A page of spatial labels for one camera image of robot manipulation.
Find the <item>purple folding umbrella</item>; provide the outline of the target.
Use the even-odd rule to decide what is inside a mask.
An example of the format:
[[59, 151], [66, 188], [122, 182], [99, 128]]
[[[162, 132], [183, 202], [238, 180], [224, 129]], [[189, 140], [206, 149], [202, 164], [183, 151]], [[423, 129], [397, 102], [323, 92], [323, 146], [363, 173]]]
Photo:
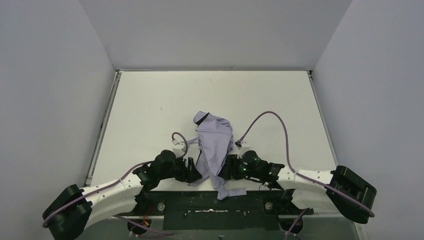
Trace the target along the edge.
[[211, 113], [199, 111], [193, 118], [197, 125], [198, 146], [200, 154], [195, 168], [201, 174], [201, 178], [190, 183], [195, 187], [210, 179], [213, 189], [217, 190], [217, 199], [227, 197], [245, 196], [245, 188], [227, 189], [226, 180], [219, 176], [227, 154], [233, 150], [234, 136], [230, 122], [222, 117]]

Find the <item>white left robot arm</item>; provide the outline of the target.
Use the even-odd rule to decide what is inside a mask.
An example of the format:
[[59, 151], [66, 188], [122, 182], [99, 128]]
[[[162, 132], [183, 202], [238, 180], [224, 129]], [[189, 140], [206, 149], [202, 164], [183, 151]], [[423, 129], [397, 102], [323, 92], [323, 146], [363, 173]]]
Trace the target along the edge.
[[194, 160], [163, 150], [153, 161], [131, 167], [122, 177], [91, 187], [66, 187], [42, 214], [42, 227], [56, 240], [74, 240], [89, 226], [141, 206], [145, 193], [160, 181], [191, 184], [202, 178]]

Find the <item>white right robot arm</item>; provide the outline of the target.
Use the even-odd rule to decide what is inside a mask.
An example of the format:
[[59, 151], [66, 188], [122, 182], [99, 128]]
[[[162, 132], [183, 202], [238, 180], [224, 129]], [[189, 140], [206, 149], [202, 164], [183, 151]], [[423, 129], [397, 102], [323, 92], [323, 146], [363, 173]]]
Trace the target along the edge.
[[286, 191], [286, 198], [298, 209], [339, 212], [350, 221], [368, 223], [377, 189], [350, 168], [334, 170], [291, 170], [281, 163], [267, 162], [254, 150], [242, 156], [229, 154], [219, 177], [249, 180], [270, 189]]

